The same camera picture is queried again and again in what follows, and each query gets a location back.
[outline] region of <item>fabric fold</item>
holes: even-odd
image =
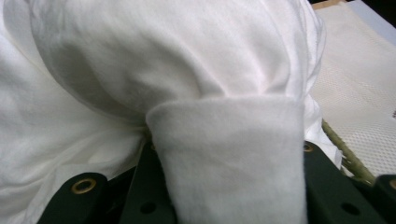
[[[180,223],[305,223],[303,111],[258,96],[148,112]]]

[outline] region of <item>metal grommet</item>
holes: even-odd
[[[313,150],[314,149],[311,146],[309,146],[308,144],[304,144],[304,152],[311,152]]]
[[[96,180],[92,178],[85,178],[76,182],[72,187],[72,192],[75,194],[83,194],[96,186]]]
[[[396,179],[390,180],[390,181],[389,181],[389,184],[390,184],[390,186],[391,186],[393,189],[396,189]]]

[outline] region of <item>white mesh panel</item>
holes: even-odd
[[[373,175],[396,174],[396,47],[345,4],[318,13],[328,39],[312,95]]]

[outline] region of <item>white fabric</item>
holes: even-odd
[[[346,4],[318,14],[328,35],[312,94],[324,118],[374,175],[395,174],[396,47]]]
[[[180,223],[306,222],[304,135],[340,157],[308,95],[324,34],[305,0],[0,3],[0,223],[132,165],[146,123]]]

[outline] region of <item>green rope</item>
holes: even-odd
[[[322,122],[322,128],[332,143],[343,152],[342,164],[348,169],[350,173],[354,175],[353,178],[360,182],[373,185],[375,182],[375,177],[373,174],[370,173],[370,171],[363,165],[361,160],[356,157],[347,144],[341,139],[340,136],[338,136],[335,131],[332,130],[330,125],[325,120]]]

